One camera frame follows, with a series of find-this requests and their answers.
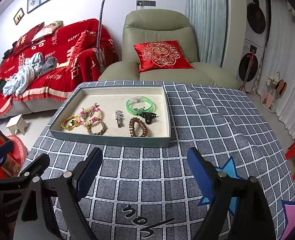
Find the washing machine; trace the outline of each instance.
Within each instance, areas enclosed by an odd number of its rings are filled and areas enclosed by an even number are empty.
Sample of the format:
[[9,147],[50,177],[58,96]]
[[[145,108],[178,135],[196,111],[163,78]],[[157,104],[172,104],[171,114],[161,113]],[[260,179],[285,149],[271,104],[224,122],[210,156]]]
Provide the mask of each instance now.
[[254,44],[253,42],[245,40],[243,45],[242,58],[241,58],[238,73],[237,73],[237,80],[240,85],[243,84],[243,81],[246,78],[246,71],[248,69],[250,59],[252,57],[252,52],[254,53],[254,57],[253,57],[252,66],[251,66],[250,73],[246,83],[246,92],[250,92],[252,89],[256,74],[259,69],[259,65],[261,63],[263,50],[259,48],[258,46],[256,46],[256,44]]
[[265,0],[246,0],[247,21],[245,39],[263,49],[266,33],[266,3]]

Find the red blanket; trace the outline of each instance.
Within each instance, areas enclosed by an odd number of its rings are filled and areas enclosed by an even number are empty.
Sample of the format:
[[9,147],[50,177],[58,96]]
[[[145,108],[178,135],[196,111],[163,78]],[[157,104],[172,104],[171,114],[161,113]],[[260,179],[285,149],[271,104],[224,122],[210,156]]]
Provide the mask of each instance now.
[[[67,62],[71,56],[71,48],[81,33],[87,30],[96,34],[97,27],[98,21],[90,19],[59,28],[53,35],[28,47],[16,57],[5,60],[0,67],[0,79],[10,78],[17,73],[25,58],[32,57],[36,52],[41,52],[44,58],[54,56],[60,64]],[[95,47],[94,45],[93,48],[81,52],[69,66],[56,68],[35,79],[28,89],[17,97],[14,95],[4,97],[0,93],[0,115],[9,111],[13,100],[26,102],[32,99],[51,98],[63,102],[80,83],[97,81],[101,71]],[[104,28],[102,28],[100,56],[105,68],[118,61],[113,41]]]

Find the checkered tablecloth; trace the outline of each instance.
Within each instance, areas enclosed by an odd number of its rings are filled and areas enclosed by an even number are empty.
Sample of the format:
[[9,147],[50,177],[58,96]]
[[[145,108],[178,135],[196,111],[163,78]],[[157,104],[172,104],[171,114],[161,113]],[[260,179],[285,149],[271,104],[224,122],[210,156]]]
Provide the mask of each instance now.
[[[169,148],[57,140],[49,126],[68,98],[34,144],[25,166],[47,153],[51,161],[42,178],[55,178],[73,170],[94,147],[100,147],[103,164],[88,195],[79,203],[97,238],[144,239],[149,232],[141,229],[167,222],[150,227],[150,239],[184,240],[193,238],[209,209],[206,201],[198,205],[204,197],[188,166],[187,150],[196,147],[218,168],[232,157],[237,176],[258,178],[279,239],[286,226],[282,201],[295,201],[294,185],[280,143],[249,98],[232,89],[146,81],[83,83],[72,95],[83,87],[129,84],[165,87],[171,119]],[[53,198],[53,206],[62,236],[72,239],[57,198]],[[233,214],[228,212],[219,239],[227,237],[232,221]]]

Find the light blue curtain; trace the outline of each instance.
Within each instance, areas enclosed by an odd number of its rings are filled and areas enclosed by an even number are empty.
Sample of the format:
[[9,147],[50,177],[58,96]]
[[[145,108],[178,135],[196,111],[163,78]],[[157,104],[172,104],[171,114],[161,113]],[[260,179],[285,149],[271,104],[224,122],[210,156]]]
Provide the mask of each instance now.
[[187,0],[186,16],[194,27],[199,61],[221,66],[226,20],[226,0]]

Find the black claw clip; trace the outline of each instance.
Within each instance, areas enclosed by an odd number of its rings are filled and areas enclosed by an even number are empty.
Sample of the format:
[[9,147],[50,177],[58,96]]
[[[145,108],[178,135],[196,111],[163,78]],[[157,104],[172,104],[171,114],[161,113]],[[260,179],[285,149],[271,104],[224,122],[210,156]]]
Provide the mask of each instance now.
[[151,124],[152,119],[157,117],[157,114],[155,113],[147,113],[147,112],[140,112],[139,115],[143,118],[145,118],[146,124]]

